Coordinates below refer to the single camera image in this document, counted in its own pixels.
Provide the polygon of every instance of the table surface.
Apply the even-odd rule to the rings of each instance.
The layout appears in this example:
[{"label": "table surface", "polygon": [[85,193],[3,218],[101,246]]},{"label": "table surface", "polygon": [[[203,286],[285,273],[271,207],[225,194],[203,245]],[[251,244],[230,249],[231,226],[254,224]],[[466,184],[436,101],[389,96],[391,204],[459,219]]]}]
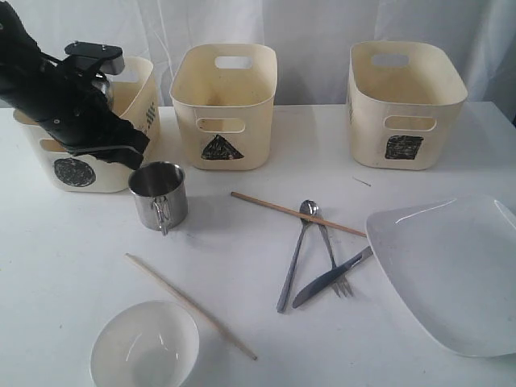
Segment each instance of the table surface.
[{"label": "table surface", "polygon": [[[515,211],[516,129],[495,105],[466,103],[438,164],[421,172],[357,164],[344,106],[276,106],[270,158],[245,173],[191,167],[173,108],[160,108],[160,116],[153,159],[185,167],[190,204],[188,218],[166,237],[139,223],[127,190],[54,188],[12,110],[0,110],[0,385],[94,385],[89,356],[104,325],[139,302],[173,301],[126,252],[226,322],[259,356],[249,360],[193,312],[201,350],[186,387],[516,385],[516,355],[466,358],[434,342],[376,258],[349,273],[354,298],[329,290],[301,310],[278,314],[301,223],[229,194],[292,209],[312,198],[325,218],[357,229],[378,210],[472,193]],[[338,262],[368,243],[332,229],[330,236]],[[323,239],[311,227],[293,293],[329,268]]]}]

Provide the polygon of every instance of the fork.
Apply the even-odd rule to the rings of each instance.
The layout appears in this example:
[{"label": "fork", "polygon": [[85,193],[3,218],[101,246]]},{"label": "fork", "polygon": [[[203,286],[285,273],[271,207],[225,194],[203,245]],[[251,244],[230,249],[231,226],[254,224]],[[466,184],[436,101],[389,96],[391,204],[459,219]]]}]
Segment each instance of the fork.
[{"label": "fork", "polygon": [[[322,215],[319,213],[317,214],[319,218],[323,218]],[[326,244],[326,247],[328,249],[328,254],[330,255],[330,261],[331,261],[331,268],[336,268],[337,264],[335,263],[335,258],[333,256],[333,249],[331,248],[330,244],[330,238],[328,237],[328,229],[326,226],[319,224],[319,230],[321,231],[322,238],[324,239],[324,243]],[[347,279],[344,275],[342,275],[339,279],[335,281],[335,283],[331,286],[335,294],[340,297],[339,291],[344,295],[344,297],[347,297],[347,294],[349,293],[350,296],[353,296],[352,287],[349,285],[349,282],[347,282]]]}]

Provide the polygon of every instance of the cream plastic bin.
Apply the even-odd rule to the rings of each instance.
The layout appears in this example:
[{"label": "cream plastic bin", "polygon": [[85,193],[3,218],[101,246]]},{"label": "cream plastic bin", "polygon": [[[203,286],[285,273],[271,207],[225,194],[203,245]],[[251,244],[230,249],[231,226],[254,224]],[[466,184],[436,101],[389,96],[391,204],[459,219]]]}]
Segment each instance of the cream plastic bin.
[{"label": "cream plastic bin", "polygon": [[[127,57],[124,60],[126,68],[122,74],[129,73],[137,80],[112,82],[113,111],[120,118],[130,121],[150,139],[144,153],[146,159],[160,134],[153,65],[144,58]],[[57,188],[104,193],[127,188],[127,178],[132,170],[125,165],[108,164],[90,155],[71,156],[42,127],[21,111],[15,110],[14,118],[25,132],[48,178]]]},{"label": "cream plastic bin", "polygon": [[189,161],[200,169],[261,166],[270,149],[276,85],[271,48],[206,44],[189,50],[170,92]]},{"label": "cream plastic bin", "polygon": [[468,91],[443,50],[364,42],[351,49],[351,150],[377,168],[425,169],[439,158]]}]

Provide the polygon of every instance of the square plate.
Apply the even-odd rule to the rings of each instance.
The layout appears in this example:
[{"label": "square plate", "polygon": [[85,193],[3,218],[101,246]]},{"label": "square plate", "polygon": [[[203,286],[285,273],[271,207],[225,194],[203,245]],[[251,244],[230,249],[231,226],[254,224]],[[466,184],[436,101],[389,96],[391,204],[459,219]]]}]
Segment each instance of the square plate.
[{"label": "square plate", "polygon": [[366,231],[403,302],[444,347],[516,352],[516,217],[489,196],[377,212]]}]

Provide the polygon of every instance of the wooden chopstick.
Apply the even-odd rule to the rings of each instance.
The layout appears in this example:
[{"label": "wooden chopstick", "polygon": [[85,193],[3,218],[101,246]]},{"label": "wooden chopstick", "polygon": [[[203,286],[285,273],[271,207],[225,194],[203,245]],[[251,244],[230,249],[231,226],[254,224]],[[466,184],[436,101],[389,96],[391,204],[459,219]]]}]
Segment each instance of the wooden chopstick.
[{"label": "wooden chopstick", "polygon": [[199,304],[197,304],[192,298],[184,294],[175,286],[172,286],[168,283],[164,278],[162,278],[159,274],[157,274],[154,270],[152,270],[149,266],[144,264],[140,258],[137,256],[133,256],[132,254],[126,253],[126,257],[129,260],[141,268],[144,272],[146,272],[149,276],[154,278],[158,285],[160,285],[163,289],[167,290],[173,296],[180,298],[182,301],[186,302],[190,307],[195,309],[197,312],[202,314],[208,322],[213,324],[215,329],[220,332],[220,334],[230,343],[234,344],[240,351],[249,356],[253,360],[258,360],[258,356],[254,354],[249,348],[246,347],[244,343],[242,343],[235,335],[233,335],[229,329],[227,329],[215,316],[213,316],[210,312],[203,309]]},{"label": "wooden chopstick", "polygon": [[263,200],[252,198],[250,196],[243,195],[243,194],[238,193],[238,192],[231,192],[231,196],[233,196],[235,198],[238,198],[238,199],[245,200],[246,202],[255,203],[255,204],[259,205],[259,206],[272,208],[273,210],[284,212],[285,214],[290,214],[290,215],[293,215],[293,216],[297,216],[298,218],[310,220],[311,222],[314,222],[314,223],[317,223],[317,224],[322,224],[324,226],[328,226],[328,227],[331,227],[331,228],[336,228],[337,230],[346,231],[346,232],[349,232],[350,234],[354,234],[354,235],[358,235],[358,236],[363,236],[364,238],[367,237],[367,235],[365,233],[363,233],[362,231],[358,231],[358,230],[355,230],[353,228],[341,226],[341,225],[339,225],[337,223],[328,222],[327,220],[324,220],[324,219],[315,218],[313,216],[301,214],[300,212],[292,211],[292,210],[289,210],[288,208],[284,208],[282,206],[278,206],[276,204],[272,204],[272,203],[269,203],[269,202],[264,202]]}]

